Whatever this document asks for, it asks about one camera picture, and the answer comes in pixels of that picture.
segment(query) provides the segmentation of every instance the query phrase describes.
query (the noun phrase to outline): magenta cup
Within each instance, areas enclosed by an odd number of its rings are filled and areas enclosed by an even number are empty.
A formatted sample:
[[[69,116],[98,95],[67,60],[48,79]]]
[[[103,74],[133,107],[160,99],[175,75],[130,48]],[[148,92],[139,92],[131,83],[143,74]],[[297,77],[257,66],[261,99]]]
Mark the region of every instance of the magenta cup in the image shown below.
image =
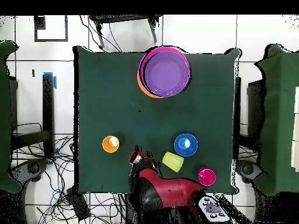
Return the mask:
[[[199,182],[204,186],[211,186],[216,180],[216,174],[205,167],[199,169]]]

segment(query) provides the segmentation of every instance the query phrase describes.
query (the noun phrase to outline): pink bowl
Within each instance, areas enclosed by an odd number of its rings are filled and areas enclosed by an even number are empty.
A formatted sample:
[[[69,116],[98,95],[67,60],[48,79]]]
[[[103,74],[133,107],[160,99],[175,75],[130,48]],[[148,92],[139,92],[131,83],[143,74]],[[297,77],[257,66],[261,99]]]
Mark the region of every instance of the pink bowl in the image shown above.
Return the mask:
[[[169,52],[172,52],[172,53],[177,53],[179,54],[185,61],[187,67],[188,67],[188,71],[189,71],[189,74],[188,74],[188,77],[190,78],[190,66],[189,66],[189,63],[188,63],[188,60],[187,58],[185,57],[183,51],[179,48],[176,48],[176,47],[172,47],[172,46],[160,46],[160,47],[157,47],[157,48],[154,48],[153,50],[151,50],[148,54],[144,55],[144,57],[142,58],[141,62],[140,62],[140,66],[139,66],[139,75],[140,75],[140,80],[142,82],[142,84],[144,85],[144,87],[152,94],[156,95],[154,92],[152,92],[146,82],[145,82],[145,78],[144,78],[144,67],[146,65],[146,63],[152,58],[152,56],[154,56],[155,54],[157,53],[161,53],[163,51],[169,51]]]
[[[216,181],[216,174],[205,167],[199,169],[199,182],[204,186],[211,186]]]

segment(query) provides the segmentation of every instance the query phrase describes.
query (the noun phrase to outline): table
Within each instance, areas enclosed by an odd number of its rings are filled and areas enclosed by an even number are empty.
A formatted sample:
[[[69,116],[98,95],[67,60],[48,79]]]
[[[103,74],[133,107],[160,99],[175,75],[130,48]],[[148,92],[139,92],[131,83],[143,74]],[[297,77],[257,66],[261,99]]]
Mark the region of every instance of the table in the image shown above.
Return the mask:
[[[216,182],[208,193],[233,194],[231,186],[234,62],[239,49],[227,54],[186,54],[192,69],[189,87],[174,97],[153,99],[138,87],[137,70],[144,53],[94,53],[75,47],[79,83],[79,192],[128,193],[131,165],[128,156],[136,145],[162,161],[175,153],[175,138],[193,134],[198,150],[186,157],[175,173],[161,164],[165,178],[198,181],[202,166],[213,169]],[[120,140],[115,153],[106,153],[102,140]]]

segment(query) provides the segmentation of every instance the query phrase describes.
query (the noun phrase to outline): controller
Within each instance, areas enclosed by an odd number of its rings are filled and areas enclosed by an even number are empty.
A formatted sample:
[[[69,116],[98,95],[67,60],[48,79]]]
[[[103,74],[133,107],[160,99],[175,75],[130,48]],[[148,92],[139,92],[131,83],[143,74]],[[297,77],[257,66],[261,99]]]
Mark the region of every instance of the controller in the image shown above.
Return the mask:
[[[231,218],[227,213],[219,206],[217,201],[213,197],[203,196],[199,202],[197,210],[202,220],[210,223],[229,223]]]

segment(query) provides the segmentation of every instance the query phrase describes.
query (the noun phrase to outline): lime green cup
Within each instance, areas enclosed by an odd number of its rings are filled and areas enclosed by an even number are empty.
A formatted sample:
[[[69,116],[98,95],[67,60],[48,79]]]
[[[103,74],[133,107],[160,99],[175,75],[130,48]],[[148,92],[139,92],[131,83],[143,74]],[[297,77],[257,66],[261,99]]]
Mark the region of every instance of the lime green cup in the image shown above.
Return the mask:
[[[183,166],[183,162],[183,157],[170,152],[166,152],[162,159],[162,163],[167,165],[170,169],[172,169],[175,172],[178,172],[180,170],[180,168]]]

